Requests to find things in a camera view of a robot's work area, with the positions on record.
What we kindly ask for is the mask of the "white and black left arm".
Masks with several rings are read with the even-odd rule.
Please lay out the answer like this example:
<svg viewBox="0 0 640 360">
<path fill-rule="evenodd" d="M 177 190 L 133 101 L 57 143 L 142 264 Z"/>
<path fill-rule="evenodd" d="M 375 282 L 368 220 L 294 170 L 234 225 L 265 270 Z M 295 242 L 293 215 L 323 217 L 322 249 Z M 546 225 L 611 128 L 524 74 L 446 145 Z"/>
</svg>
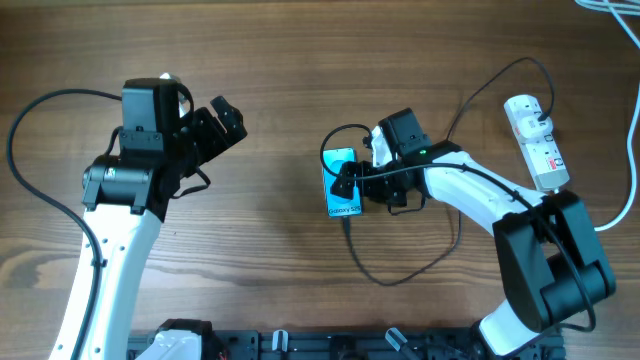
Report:
<svg viewBox="0 0 640 360">
<path fill-rule="evenodd" d="M 242 141 L 241 112 L 218 96 L 183 111 L 188 89 L 174 79 L 125 82 L 116 155 L 98 156 L 83 175 L 82 221 L 89 232 L 53 359 L 122 359 L 141 276 L 180 182 Z"/>
</svg>

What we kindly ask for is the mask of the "white power strip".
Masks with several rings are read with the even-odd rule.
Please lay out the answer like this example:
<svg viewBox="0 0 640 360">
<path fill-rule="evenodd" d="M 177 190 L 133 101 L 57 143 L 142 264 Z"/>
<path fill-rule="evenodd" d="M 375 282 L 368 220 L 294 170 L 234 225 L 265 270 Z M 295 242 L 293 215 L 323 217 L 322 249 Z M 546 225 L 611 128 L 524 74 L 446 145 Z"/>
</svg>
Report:
<svg viewBox="0 0 640 360">
<path fill-rule="evenodd" d="M 504 110 L 536 189 L 559 191 L 570 177 L 552 132 L 536 142 L 521 143 L 514 131 L 515 121 L 520 117 L 536 114 L 540 119 L 543 110 L 538 100 L 530 95 L 517 95 L 504 103 Z"/>
</svg>

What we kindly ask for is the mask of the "blue Galaxy S25 smartphone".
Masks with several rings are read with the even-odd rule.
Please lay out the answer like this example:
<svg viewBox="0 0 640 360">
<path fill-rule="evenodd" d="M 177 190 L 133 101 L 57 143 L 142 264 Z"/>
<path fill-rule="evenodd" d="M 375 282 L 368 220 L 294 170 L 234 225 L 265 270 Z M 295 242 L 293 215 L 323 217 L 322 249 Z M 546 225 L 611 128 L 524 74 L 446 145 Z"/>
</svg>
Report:
<svg viewBox="0 0 640 360">
<path fill-rule="evenodd" d="M 330 170 L 339 173 L 345 162 L 355 162 L 356 152 L 353 148 L 338 148 L 325 150 L 323 152 L 325 163 Z M 323 170 L 323 185 L 325 200 L 327 205 L 328 216 L 331 218 L 354 216 L 362 214 L 362 200 L 359 193 L 359 187 L 353 187 L 353 197 L 342 198 L 331 193 L 331 186 L 336 183 L 336 177 L 326 170 Z"/>
</svg>

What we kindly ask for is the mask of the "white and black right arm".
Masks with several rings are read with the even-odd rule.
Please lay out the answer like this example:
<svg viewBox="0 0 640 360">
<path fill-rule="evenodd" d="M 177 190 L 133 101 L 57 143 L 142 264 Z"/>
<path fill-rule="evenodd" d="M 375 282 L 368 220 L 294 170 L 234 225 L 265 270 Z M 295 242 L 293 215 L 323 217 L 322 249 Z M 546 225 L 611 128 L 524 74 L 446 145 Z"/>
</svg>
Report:
<svg viewBox="0 0 640 360">
<path fill-rule="evenodd" d="M 403 109 L 369 129 L 372 158 L 320 147 L 332 217 L 360 213 L 362 198 L 405 207 L 407 194 L 445 203 L 493 236 L 504 301 L 476 325 L 484 358 L 509 359 L 563 329 L 596 326 L 594 306 L 616 291 L 613 269 L 581 199 L 528 189 L 489 171 L 449 141 L 431 141 Z"/>
</svg>

